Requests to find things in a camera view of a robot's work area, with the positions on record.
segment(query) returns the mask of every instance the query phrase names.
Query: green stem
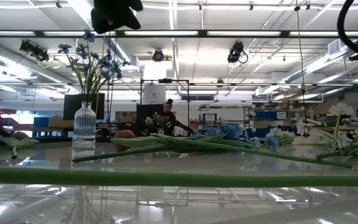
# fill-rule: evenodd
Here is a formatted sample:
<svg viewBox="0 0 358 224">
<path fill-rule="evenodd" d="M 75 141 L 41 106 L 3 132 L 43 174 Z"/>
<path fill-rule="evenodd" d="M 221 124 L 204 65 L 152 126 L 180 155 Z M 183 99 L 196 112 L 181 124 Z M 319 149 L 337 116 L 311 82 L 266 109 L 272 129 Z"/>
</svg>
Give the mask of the green stem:
<svg viewBox="0 0 358 224">
<path fill-rule="evenodd" d="M 0 184 L 172 187 L 358 187 L 358 176 L 246 176 L 0 168 Z"/>
<path fill-rule="evenodd" d="M 186 142 L 188 144 L 193 144 L 193 145 L 213 147 L 213 148 L 219 148 L 219 149 L 227 149 L 227 150 L 233 150 L 233 151 L 237 151 L 237 152 L 249 152 L 249 153 L 254 153 L 254 154 L 258 154 L 258 155 L 262 155 L 262 156 L 269 156 L 269 157 L 274 157 L 274 158 L 279 158 L 279 159 L 287 159 L 287 160 L 291 160 L 291 161 L 309 162 L 309 163 L 314 163 L 314 164 L 324 164 L 324 165 L 338 166 L 338 167 L 343 167 L 343 168 L 348 168 L 348 169 L 352 168 L 352 164 L 348 164 L 345 162 L 309 159 L 309 158 L 304 158 L 304 157 L 284 155 L 284 154 L 280 154 L 280 153 L 266 152 L 266 151 L 260 151 L 260 150 L 255 150 L 255 149 L 247 149 L 244 147 L 225 146 L 225 145 L 215 144 L 215 143 L 210 143 L 210 142 L 177 139 L 177 138 L 173 138 L 173 137 L 169 137 L 169 136 L 162 137 L 161 135 L 158 135 L 158 134 L 153 134 L 153 136 L 165 138 L 165 140 L 170 141 L 170 142 Z"/>
</svg>

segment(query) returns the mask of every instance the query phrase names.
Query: glass vase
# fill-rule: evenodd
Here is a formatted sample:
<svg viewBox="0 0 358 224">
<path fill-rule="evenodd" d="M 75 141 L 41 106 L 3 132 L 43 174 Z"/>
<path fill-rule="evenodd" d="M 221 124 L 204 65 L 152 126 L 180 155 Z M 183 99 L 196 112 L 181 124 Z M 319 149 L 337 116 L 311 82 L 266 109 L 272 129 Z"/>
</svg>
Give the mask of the glass vase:
<svg viewBox="0 0 358 224">
<path fill-rule="evenodd" d="M 96 113 L 91 109 L 92 102 L 82 102 L 74 116 L 73 149 L 86 153 L 96 146 Z"/>
</svg>

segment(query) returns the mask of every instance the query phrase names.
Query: black hose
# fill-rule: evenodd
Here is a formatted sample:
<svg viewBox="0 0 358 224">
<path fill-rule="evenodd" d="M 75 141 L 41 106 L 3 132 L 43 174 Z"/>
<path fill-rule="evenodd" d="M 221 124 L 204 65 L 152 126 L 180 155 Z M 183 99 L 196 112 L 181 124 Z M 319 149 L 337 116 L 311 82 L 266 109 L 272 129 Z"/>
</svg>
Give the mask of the black hose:
<svg viewBox="0 0 358 224">
<path fill-rule="evenodd" d="M 352 6 L 353 2 L 354 0 L 346 0 L 345 3 L 343 4 L 343 7 L 338 16 L 337 31 L 338 31 L 339 38 L 342 40 L 342 42 L 344 42 L 344 44 L 346 44 L 350 49 L 358 53 L 358 41 L 357 44 L 355 44 L 353 43 L 353 41 L 349 40 L 349 38 L 345 33 L 345 28 L 344 28 L 346 14 L 349 8 Z"/>
</svg>

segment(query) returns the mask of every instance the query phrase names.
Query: reflective table surface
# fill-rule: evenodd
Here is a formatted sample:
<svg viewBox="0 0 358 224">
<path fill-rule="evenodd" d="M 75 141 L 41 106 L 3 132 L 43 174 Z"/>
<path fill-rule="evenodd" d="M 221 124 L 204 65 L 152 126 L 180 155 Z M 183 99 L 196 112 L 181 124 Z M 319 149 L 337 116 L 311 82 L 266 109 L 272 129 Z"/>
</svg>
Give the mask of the reflective table surface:
<svg viewBox="0 0 358 224">
<path fill-rule="evenodd" d="M 358 176 L 355 169 L 250 154 L 159 153 L 73 164 L 76 157 L 114 152 L 75 151 L 70 142 L 18 151 L 0 147 L 0 167 L 103 172 L 253 176 Z M 216 188 L 0 184 L 0 223 L 358 223 L 358 187 Z"/>
</svg>

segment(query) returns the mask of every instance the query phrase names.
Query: person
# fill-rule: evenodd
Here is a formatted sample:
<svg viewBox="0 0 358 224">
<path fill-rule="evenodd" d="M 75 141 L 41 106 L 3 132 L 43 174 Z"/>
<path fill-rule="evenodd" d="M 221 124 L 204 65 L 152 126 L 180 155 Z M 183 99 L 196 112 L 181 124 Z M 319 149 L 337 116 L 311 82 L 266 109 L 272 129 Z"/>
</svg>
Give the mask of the person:
<svg viewBox="0 0 358 224">
<path fill-rule="evenodd" d="M 175 128 L 175 126 L 178 126 L 179 128 L 184 129 L 185 131 L 187 131 L 187 133 L 189 135 L 193 134 L 193 130 L 191 128 L 189 128 L 188 126 L 185 126 L 184 124 L 182 124 L 181 122 L 179 122 L 177 120 L 177 118 L 175 117 L 175 115 L 172 113 L 172 103 L 173 100 L 169 99 L 167 102 L 164 103 L 164 111 L 163 114 L 164 116 L 168 116 L 169 117 L 169 122 L 167 123 L 167 125 L 164 128 L 165 134 L 166 135 L 173 135 L 173 129 Z"/>
</svg>

